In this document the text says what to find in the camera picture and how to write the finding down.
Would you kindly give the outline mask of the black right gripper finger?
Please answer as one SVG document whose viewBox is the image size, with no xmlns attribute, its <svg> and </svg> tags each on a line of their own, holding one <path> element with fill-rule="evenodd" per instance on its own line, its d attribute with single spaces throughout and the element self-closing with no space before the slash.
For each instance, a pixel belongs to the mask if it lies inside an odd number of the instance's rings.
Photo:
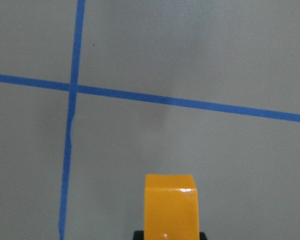
<svg viewBox="0 0 300 240">
<path fill-rule="evenodd" d="M 206 240 L 206 234 L 204 232 L 200 232 L 199 239 Z M 133 240 L 144 240 L 144 232 L 143 231 L 134 231 Z"/>
</svg>

